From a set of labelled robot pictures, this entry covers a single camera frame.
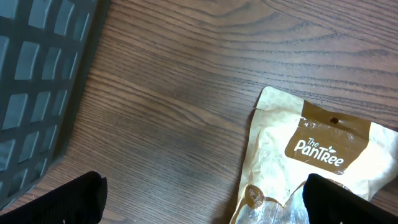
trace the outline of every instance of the brown wooden tabletop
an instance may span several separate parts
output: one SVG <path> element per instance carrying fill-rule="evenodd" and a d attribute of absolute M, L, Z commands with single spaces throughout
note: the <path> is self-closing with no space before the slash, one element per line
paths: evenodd
<path fill-rule="evenodd" d="M 265 86 L 398 126 L 398 2 L 113 0 L 67 155 L 15 206 L 95 170 L 106 223 L 228 223 Z M 373 202 L 398 214 L 398 180 Z"/>

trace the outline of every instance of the plastic crate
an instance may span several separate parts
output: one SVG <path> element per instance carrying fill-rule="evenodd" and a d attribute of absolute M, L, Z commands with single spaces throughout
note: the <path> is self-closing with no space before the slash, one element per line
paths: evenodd
<path fill-rule="evenodd" d="M 0 0 L 0 208 L 65 153 L 109 3 Z"/>

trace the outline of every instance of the wood grain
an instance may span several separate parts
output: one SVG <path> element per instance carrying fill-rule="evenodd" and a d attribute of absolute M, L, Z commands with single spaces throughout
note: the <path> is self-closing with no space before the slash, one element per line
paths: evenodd
<path fill-rule="evenodd" d="M 398 127 L 397 17 L 388 0 L 113 0 L 38 191 L 95 170 L 109 222 L 228 223 L 265 86 Z M 398 214 L 398 182 L 374 203 Z"/>

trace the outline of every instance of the logo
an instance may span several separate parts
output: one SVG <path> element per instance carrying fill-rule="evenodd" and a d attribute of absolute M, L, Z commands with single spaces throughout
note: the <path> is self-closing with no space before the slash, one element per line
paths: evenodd
<path fill-rule="evenodd" d="M 308 141 L 299 140 L 294 151 L 337 167 L 344 163 L 344 159 L 334 156 L 337 151 L 333 149 L 333 146 L 322 147 L 318 142 L 315 142 L 314 138 L 308 138 Z"/>

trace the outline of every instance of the wooden table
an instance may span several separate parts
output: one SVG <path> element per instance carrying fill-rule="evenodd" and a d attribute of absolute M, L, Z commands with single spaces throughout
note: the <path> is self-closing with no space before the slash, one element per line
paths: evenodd
<path fill-rule="evenodd" d="M 228 223 L 265 86 L 398 126 L 398 2 L 113 0 L 64 160 L 95 170 L 106 223 Z M 398 213 L 398 180 L 373 200 Z"/>

